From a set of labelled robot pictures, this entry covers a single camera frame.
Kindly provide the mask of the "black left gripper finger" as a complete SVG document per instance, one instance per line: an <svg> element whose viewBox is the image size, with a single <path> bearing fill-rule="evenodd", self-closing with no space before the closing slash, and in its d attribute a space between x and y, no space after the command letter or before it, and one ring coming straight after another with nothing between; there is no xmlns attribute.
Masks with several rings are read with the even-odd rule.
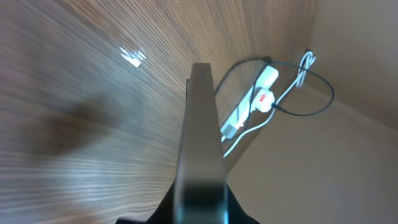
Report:
<svg viewBox="0 0 398 224"><path fill-rule="evenodd" d="M174 183L170 186L155 212L146 220L119 217L115 224L173 224Z"/></svg>

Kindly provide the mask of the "Galaxy S25 smartphone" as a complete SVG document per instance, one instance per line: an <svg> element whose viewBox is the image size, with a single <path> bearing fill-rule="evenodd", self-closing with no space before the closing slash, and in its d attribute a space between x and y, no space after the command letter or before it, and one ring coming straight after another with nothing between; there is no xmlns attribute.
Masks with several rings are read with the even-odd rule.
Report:
<svg viewBox="0 0 398 224"><path fill-rule="evenodd" d="M228 198L220 124L211 65L194 63L174 190L174 223L228 222Z"/></svg>

